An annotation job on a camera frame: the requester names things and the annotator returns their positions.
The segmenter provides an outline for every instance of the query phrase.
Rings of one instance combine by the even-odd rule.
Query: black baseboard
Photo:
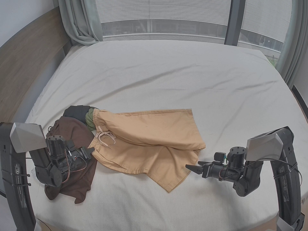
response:
[[[300,93],[298,92],[298,90],[296,89],[295,86],[292,87],[292,91],[293,91],[295,97],[297,98],[297,101],[301,105],[306,117],[308,118],[308,107],[307,107],[305,101],[303,100],[302,96],[300,95]]]
[[[6,198],[6,194],[0,190],[0,195]]]

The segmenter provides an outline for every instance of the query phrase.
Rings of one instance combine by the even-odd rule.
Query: robotic arm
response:
[[[59,135],[45,140],[37,124],[0,123],[1,171],[6,198],[17,231],[39,230],[33,213],[26,171],[26,152],[35,165],[37,179],[60,187],[72,172],[87,167],[94,148],[75,148],[72,140]]]
[[[244,197],[259,187],[263,161],[270,160],[279,204],[277,231],[299,231],[305,216],[293,139],[290,128],[284,127],[249,139],[246,148],[231,148],[227,156],[216,152],[213,162],[199,161],[200,166],[187,164],[186,168],[203,178],[233,182],[236,193]]]

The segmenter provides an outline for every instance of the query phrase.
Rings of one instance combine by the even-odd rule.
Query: bed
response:
[[[44,134],[70,105],[114,113],[192,108],[206,143],[199,159],[246,146],[247,139],[289,126],[308,194],[308,124],[290,89],[256,50],[176,40],[128,40],[74,46],[33,106],[27,123]],[[27,171],[33,169],[31,160]],[[78,205],[60,194],[48,200],[30,177],[35,215],[63,230],[248,230],[274,218],[278,201],[269,162],[261,183],[239,197],[229,182],[189,174],[167,193],[145,174],[97,165],[91,190]]]

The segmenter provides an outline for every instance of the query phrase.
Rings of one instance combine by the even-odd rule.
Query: gray-green curtain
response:
[[[292,0],[292,13],[285,42],[275,65],[288,87],[293,81],[298,67],[305,56],[308,44],[308,0]]]
[[[103,40],[95,0],[53,0],[59,4],[62,22],[72,42],[91,45]]]

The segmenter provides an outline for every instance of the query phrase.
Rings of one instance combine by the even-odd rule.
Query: brown garment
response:
[[[205,148],[191,109],[120,114],[94,109],[93,122],[97,134],[90,147],[101,164],[146,173],[167,192],[187,177],[185,164],[195,164]]]
[[[52,135],[61,135],[65,140],[72,139],[77,148],[88,147],[94,138],[93,133],[81,121],[71,117],[60,117],[46,134],[46,137]],[[53,200],[59,193],[76,198],[75,204],[83,202],[86,193],[91,189],[91,183],[95,174],[97,160],[91,157],[87,167],[78,172],[73,172],[66,183],[60,187],[51,187],[45,185],[45,194]]]

